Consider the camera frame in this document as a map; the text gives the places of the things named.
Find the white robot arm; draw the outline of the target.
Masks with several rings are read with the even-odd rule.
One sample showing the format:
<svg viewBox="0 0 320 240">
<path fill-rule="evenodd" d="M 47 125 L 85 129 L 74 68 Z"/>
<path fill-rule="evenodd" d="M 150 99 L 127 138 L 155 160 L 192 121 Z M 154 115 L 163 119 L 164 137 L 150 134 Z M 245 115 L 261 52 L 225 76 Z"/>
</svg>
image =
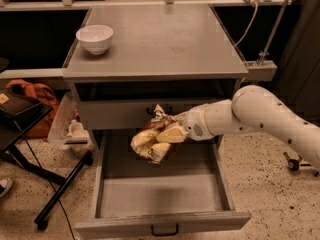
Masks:
<svg viewBox="0 0 320 240">
<path fill-rule="evenodd" d="M 181 143 L 186 138 L 202 141 L 224 134 L 263 131 L 320 170 L 320 127 L 297 116 L 260 86 L 245 86 L 231 99 L 196 106 L 174 119 L 157 136 L 159 142 Z"/>
</svg>

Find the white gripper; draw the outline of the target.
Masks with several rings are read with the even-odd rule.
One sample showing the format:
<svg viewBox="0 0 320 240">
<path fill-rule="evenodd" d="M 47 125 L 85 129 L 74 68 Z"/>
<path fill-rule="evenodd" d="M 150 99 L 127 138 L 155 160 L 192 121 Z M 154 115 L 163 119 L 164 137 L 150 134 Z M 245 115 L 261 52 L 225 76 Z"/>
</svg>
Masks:
<svg viewBox="0 0 320 240">
<path fill-rule="evenodd" d="M 206 119 L 206 104 L 193 107 L 176 116 L 178 123 L 170 125 L 156 136 L 159 143 L 182 143 L 187 136 L 195 141 L 209 140 L 214 137 L 210 133 Z"/>
</svg>

